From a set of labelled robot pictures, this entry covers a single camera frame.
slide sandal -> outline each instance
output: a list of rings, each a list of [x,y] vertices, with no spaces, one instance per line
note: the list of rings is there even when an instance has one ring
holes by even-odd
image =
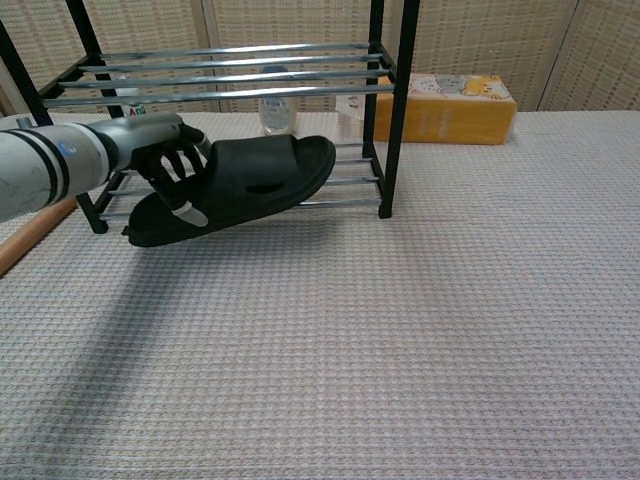
[[[152,193],[134,207],[124,234],[132,245],[156,247],[288,210],[324,185],[335,160],[335,146],[320,136],[217,141],[204,170],[176,183],[208,224],[181,220]]]

white textured tablecloth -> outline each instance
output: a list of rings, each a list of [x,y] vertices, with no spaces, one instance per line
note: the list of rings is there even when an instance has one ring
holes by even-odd
[[[639,132],[405,145],[386,221],[144,250],[74,213],[0,280],[0,478],[640,478]]]

cartoon print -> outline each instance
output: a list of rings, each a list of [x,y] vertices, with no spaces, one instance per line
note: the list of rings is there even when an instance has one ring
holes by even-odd
[[[509,92],[502,85],[500,77],[496,75],[491,77],[468,77],[462,94],[472,97],[487,97],[492,100],[509,98]]]
[[[466,75],[436,75],[438,93],[444,95],[459,94],[465,87]]]
[[[409,83],[409,95],[413,93],[438,93],[439,85],[431,75],[412,77]]]

robotic arm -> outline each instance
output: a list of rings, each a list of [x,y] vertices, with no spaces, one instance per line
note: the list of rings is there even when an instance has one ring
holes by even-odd
[[[162,157],[186,176],[182,151],[196,172],[211,143],[176,114],[157,113],[0,131],[0,223],[88,192],[116,171],[137,170],[174,215],[204,227],[207,217],[175,188]]]

tissue box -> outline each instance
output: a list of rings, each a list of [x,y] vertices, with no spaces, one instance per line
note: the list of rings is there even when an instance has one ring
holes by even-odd
[[[389,140],[392,106],[391,94],[378,95],[378,141]],[[516,102],[498,76],[415,74],[409,83],[402,139],[499,145],[506,141],[515,113]]]

